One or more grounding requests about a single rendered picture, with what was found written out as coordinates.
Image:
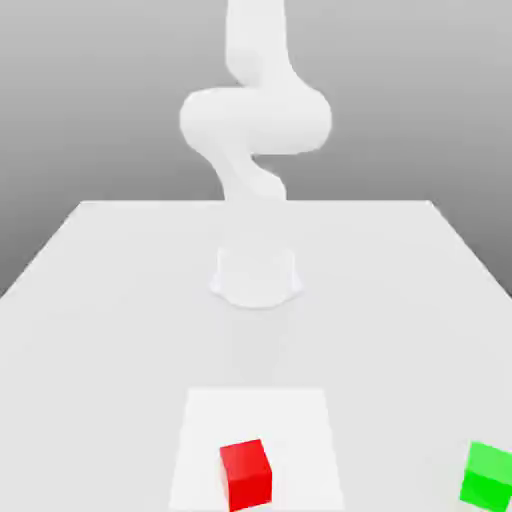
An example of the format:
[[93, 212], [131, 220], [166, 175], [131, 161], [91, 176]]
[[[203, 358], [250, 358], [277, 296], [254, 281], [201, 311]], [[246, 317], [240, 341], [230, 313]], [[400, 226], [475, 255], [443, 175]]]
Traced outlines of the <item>small red cube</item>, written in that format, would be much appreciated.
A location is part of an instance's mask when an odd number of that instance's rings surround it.
[[219, 455], [229, 512], [272, 502], [273, 473], [260, 439], [222, 446]]

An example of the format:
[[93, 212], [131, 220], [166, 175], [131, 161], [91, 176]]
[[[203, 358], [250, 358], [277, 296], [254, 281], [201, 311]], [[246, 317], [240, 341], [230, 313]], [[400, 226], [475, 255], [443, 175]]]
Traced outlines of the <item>small green cube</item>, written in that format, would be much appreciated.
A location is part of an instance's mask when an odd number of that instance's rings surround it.
[[506, 512], [512, 498], [512, 452], [473, 441], [459, 499], [487, 512]]

